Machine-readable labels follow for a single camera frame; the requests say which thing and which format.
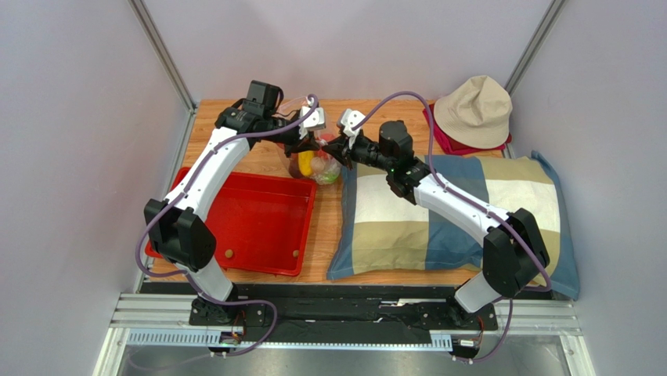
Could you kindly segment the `red yellow apple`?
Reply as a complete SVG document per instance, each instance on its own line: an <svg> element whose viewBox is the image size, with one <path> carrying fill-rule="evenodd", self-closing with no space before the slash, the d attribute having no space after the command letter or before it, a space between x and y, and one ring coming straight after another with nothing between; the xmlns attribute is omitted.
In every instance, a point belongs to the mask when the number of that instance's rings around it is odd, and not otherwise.
<svg viewBox="0 0 667 376"><path fill-rule="evenodd" d="M319 143L320 146L329 145L336 138L337 138L336 135L330 134L330 133L323 133L323 134L320 134L316 137L317 142Z"/></svg>

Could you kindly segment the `yellow mango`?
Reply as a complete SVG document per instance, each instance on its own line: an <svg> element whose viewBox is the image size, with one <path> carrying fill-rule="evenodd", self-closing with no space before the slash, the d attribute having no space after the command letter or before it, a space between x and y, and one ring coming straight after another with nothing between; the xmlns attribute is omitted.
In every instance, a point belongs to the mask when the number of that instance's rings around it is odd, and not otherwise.
<svg viewBox="0 0 667 376"><path fill-rule="evenodd" d="M297 167L304 177L310 177L313 174L311 162L315 156L316 152L312 150L304 151L297 155Z"/></svg>

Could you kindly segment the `clear zip top bag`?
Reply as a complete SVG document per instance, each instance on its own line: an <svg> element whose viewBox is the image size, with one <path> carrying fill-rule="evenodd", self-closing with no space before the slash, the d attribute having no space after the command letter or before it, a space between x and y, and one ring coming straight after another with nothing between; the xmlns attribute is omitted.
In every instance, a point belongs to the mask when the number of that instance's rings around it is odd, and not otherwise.
<svg viewBox="0 0 667 376"><path fill-rule="evenodd" d="M277 115L289 122L296 120L309 110L311 101L306 97L298 97L286 103L280 104ZM313 132L314 140L324 146L337 137L334 125L326 111L320 107L314 113L315 119L319 121L319 129ZM285 154L285 146L278 145L278 155L281 157L284 167L294 179L311 179L319 185L334 183L341 172L341 164L322 150L304 151L299 154Z"/></svg>

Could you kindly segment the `white green cauliflower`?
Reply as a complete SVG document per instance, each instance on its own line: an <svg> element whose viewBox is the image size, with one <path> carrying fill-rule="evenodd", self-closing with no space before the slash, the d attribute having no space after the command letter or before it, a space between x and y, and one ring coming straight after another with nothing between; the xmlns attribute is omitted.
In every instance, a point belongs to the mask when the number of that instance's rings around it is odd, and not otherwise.
<svg viewBox="0 0 667 376"><path fill-rule="evenodd" d="M313 179L319 184L319 185L330 185L333 184L337 181L337 179L340 176L339 171L332 171L332 172L322 172L318 174L314 174Z"/></svg>

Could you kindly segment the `dark purple mangosteen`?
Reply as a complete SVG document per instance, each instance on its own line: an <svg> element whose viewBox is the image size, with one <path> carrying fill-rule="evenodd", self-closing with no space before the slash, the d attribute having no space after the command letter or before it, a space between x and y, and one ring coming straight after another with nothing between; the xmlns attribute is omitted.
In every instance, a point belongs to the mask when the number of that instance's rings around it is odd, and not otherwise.
<svg viewBox="0 0 667 376"><path fill-rule="evenodd" d="M298 162L294 159L290 159L289 165L288 165L288 172L290 176L294 179L301 179L303 175L301 174L301 171L298 166Z"/></svg>

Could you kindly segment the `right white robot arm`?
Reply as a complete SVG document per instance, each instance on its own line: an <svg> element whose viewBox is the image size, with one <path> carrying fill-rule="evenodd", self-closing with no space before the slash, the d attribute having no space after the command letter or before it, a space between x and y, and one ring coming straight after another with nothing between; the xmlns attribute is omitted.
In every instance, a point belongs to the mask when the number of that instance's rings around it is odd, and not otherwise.
<svg viewBox="0 0 667 376"><path fill-rule="evenodd" d="M524 208L497 208L446 180L415 155L403 121L383 123L377 141L361 129L345 128L321 149L346 168L365 165L385 171L397 197L449 220L481 245L481 272L446 299L445 318L452 325L465 326L487 305L514 298L537 276L544 279L541 291L552 288L546 272L550 257L535 216Z"/></svg>

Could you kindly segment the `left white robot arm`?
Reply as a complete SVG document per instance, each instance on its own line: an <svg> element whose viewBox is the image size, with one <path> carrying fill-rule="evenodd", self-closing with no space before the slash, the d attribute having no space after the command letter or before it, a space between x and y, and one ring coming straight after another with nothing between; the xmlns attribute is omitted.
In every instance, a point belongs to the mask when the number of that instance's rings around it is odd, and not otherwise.
<svg viewBox="0 0 667 376"><path fill-rule="evenodd" d="M140 240L188 279L197 292L196 312L220 324L238 317L240 302L236 286L215 260L217 242L206 224L219 190L256 143L282 145L286 154L319 148L306 125L319 122L318 97L307 95L304 110L290 118L279 115L283 98L280 87L252 81L247 95L218 115L208 144L183 180L144 207Z"/></svg>

